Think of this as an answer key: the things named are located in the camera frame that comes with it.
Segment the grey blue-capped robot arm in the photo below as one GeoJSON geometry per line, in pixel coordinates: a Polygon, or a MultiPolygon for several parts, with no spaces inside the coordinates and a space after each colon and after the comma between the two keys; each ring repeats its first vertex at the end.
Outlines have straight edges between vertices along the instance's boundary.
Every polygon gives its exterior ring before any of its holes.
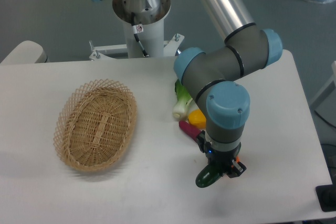
{"type": "MultiPolygon", "coordinates": [[[[198,187],[206,187],[224,175],[238,177],[246,170],[237,155],[250,97],[236,80],[278,61],[282,42],[273,30],[256,26],[242,0],[201,1],[225,45],[210,54],[185,49],[176,58],[174,71],[206,118],[205,131],[187,130],[208,159],[196,178],[198,187]]],[[[113,0],[113,10],[124,23],[130,58],[167,54],[162,22],[170,8],[170,0],[113,0]]]]}

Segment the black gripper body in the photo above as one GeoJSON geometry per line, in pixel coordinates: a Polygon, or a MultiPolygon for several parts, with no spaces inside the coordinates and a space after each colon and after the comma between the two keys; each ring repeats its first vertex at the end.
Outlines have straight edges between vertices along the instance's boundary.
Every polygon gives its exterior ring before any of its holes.
{"type": "Polygon", "coordinates": [[[231,143],[220,143],[213,140],[206,131],[201,131],[196,142],[207,157],[208,164],[217,166],[224,174],[236,161],[241,148],[240,138],[231,143]]]}

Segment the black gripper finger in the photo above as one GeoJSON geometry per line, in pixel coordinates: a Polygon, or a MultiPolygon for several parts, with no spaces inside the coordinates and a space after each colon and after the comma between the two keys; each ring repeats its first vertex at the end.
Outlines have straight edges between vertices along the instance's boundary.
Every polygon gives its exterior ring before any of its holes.
{"type": "Polygon", "coordinates": [[[234,161],[233,165],[228,170],[228,172],[226,173],[226,175],[229,178],[239,177],[246,169],[247,169],[246,166],[242,162],[236,162],[236,161],[234,161]]]}

